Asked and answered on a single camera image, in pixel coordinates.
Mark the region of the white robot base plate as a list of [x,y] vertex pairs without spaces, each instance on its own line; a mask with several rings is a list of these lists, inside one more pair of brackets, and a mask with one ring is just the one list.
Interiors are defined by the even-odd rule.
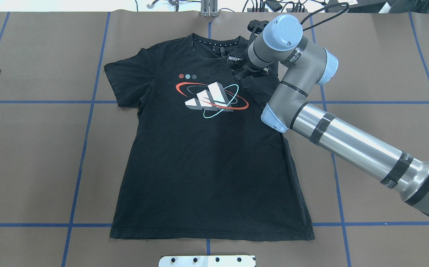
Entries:
[[159,267],[256,267],[256,257],[250,255],[164,256]]

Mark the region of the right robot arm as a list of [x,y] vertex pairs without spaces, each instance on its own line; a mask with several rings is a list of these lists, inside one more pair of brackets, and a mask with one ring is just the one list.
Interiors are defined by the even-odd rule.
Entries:
[[263,109],[262,122],[280,133],[291,129],[336,154],[429,217],[429,161],[416,159],[307,101],[315,85],[322,86],[335,75],[338,59],[304,36],[298,19],[286,13],[270,22],[252,20],[248,30],[249,45],[243,55],[227,61],[237,79],[267,75],[275,62],[287,68]]

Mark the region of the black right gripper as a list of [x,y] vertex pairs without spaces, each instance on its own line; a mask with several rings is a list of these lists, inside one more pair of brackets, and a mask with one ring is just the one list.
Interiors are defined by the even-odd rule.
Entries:
[[237,78],[246,78],[248,76],[261,77],[269,74],[269,67],[255,66],[249,57],[228,56],[228,66],[237,67]]

